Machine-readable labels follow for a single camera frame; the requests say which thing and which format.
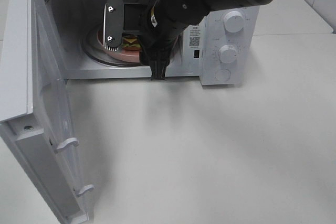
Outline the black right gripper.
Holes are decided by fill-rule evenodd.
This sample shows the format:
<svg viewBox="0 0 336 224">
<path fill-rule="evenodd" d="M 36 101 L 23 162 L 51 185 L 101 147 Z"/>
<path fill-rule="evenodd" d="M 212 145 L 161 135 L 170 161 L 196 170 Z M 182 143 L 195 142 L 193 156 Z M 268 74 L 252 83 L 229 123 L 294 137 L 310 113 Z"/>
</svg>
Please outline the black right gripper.
<svg viewBox="0 0 336 224">
<path fill-rule="evenodd" d="M 199 24 L 206 15 L 207 6 L 202 0 L 150 0 L 147 7 L 124 0 L 107 0 L 103 46 L 117 51 L 123 35 L 140 35 L 140 64 L 150 67 L 151 80 L 164 80 L 176 38 L 189 25 Z"/>
</svg>

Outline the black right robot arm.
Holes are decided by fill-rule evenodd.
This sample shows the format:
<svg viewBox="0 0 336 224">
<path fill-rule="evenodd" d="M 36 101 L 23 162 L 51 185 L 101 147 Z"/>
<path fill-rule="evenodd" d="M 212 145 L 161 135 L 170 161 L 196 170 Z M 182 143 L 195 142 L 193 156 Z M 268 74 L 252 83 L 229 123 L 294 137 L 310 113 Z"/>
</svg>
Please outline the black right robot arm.
<svg viewBox="0 0 336 224">
<path fill-rule="evenodd" d="M 104 7 L 103 46 L 117 51 L 123 36 L 135 35 L 140 43 L 140 63 L 149 66 L 153 80 L 163 80 L 179 35 L 199 24 L 210 12 L 266 5 L 273 0 L 149 0 L 125 3 L 107 0 Z"/>
</svg>

